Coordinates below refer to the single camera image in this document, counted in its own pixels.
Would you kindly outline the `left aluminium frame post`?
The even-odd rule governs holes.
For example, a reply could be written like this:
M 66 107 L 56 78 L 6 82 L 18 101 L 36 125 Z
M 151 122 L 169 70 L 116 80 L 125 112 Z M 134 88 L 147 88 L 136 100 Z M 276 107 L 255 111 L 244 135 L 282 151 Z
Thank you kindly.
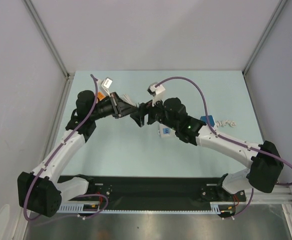
M 57 50 L 42 18 L 39 15 L 34 3 L 31 0 L 22 0 L 27 12 L 29 13 L 32 21 L 34 22 L 35 27 L 37 28 L 40 36 L 42 37 L 46 47 L 48 48 L 50 54 L 52 55 L 55 63 L 57 64 L 59 70 L 63 74 L 63 76 L 68 79 L 71 74 L 67 70 L 64 61 L 62 60 L 59 51 Z

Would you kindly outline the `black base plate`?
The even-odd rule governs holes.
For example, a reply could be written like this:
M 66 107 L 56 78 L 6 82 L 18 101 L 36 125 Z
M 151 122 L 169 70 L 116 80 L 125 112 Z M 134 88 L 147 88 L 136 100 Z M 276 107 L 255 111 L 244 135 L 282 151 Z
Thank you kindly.
M 93 194 L 105 195 L 109 203 L 119 202 L 200 202 L 237 204 L 246 202 L 244 190 L 230 194 L 222 190 L 217 177 L 123 177 L 90 176 L 84 197 L 78 201 L 97 201 Z

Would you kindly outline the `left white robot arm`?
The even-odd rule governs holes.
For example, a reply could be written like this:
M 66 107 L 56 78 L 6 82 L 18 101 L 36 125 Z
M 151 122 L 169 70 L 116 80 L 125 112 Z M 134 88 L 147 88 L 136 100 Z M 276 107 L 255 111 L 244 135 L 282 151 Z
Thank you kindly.
M 98 100 L 91 90 L 78 93 L 76 108 L 66 125 L 60 143 L 31 172 L 22 172 L 17 180 L 19 204 L 24 216 L 30 218 L 27 211 L 52 217 L 60 205 L 78 196 L 86 200 L 96 194 L 91 178 L 82 174 L 59 183 L 64 168 L 75 153 L 89 140 L 96 129 L 96 121 L 108 116 L 116 119 L 125 117 L 138 108 L 116 92 Z

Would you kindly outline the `aluminium frame post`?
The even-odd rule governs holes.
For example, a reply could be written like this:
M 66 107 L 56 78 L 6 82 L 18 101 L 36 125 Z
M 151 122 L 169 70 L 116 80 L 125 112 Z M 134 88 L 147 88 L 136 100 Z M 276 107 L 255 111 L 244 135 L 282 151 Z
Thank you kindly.
M 268 37 L 270 36 L 272 30 L 274 29 L 280 15 L 283 13 L 284 9 L 286 8 L 287 4 L 289 3 L 288 0 L 279 0 L 278 4 L 276 5 L 268 23 L 266 24 L 255 48 L 253 49 L 247 63 L 245 64 L 242 75 L 245 78 L 248 74 L 251 66 L 253 65 L 254 61 L 256 60 L 257 56 L 259 55 L 260 51 L 262 50 L 264 44 L 266 43 Z
M 37 28 L 40 36 L 42 37 L 46 47 L 48 48 L 50 54 L 52 55 L 55 63 L 57 64 L 59 70 L 63 74 L 63 76 L 68 79 L 71 74 L 67 70 L 64 61 L 62 60 L 59 51 L 57 50 L 42 18 L 39 15 L 34 3 L 31 0 L 22 0 L 27 12 L 29 13 L 32 21 L 34 22 L 35 27 Z

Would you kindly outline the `right aluminium frame post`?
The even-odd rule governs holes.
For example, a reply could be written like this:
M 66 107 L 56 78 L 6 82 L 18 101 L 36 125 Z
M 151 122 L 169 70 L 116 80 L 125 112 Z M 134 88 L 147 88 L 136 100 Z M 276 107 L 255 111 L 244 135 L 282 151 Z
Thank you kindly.
M 262 50 L 264 44 L 266 43 L 268 37 L 270 36 L 272 30 L 274 29 L 280 15 L 283 13 L 284 9 L 286 8 L 287 4 L 289 3 L 288 0 L 279 0 L 278 4 L 276 5 L 268 23 L 266 24 L 255 48 L 253 49 L 247 63 L 245 64 L 242 75 L 245 78 L 248 74 L 251 66 L 253 65 L 254 61 L 256 60 L 257 56 L 259 55 L 260 51 Z

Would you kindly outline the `orange power strip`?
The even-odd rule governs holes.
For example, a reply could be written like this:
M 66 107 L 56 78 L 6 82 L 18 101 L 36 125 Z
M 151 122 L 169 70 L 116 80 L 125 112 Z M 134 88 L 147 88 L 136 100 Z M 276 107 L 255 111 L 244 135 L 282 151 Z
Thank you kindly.
M 105 96 L 101 92 L 98 92 L 97 97 L 100 101 L 105 98 Z

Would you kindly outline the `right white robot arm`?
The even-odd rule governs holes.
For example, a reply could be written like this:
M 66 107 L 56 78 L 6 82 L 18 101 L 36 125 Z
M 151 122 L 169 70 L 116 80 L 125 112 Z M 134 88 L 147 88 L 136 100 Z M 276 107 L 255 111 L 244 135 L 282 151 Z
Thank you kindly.
M 185 105 L 177 97 L 157 103 L 142 103 L 130 117 L 140 127 L 159 122 L 174 130 L 182 142 L 215 150 L 244 165 L 244 170 L 221 177 L 216 194 L 223 201 L 249 188 L 271 193 L 283 169 L 278 150 L 272 142 L 257 144 L 222 135 L 206 122 L 188 115 Z

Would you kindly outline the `blue cube plug adapter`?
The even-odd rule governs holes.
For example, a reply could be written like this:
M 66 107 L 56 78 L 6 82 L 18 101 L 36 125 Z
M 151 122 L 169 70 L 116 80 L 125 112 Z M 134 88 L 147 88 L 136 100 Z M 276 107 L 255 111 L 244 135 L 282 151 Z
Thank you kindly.
M 200 120 L 205 122 L 206 124 L 209 123 L 212 127 L 215 126 L 215 121 L 212 115 L 208 115 L 208 116 L 203 115 L 200 117 Z

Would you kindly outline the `white colourful power strip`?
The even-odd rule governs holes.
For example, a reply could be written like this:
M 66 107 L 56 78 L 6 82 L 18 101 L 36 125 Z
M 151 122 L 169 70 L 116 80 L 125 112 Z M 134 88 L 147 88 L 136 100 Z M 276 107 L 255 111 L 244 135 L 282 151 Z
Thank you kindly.
M 166 138 L 175 138 L 175 130 L 173 130 L 172 128 L 169 128 L 163 124 L 159 125 L 159 130 L 158 130 L 158 134 L 160 135 L 160 137 L 162 139 L 166 139 Z

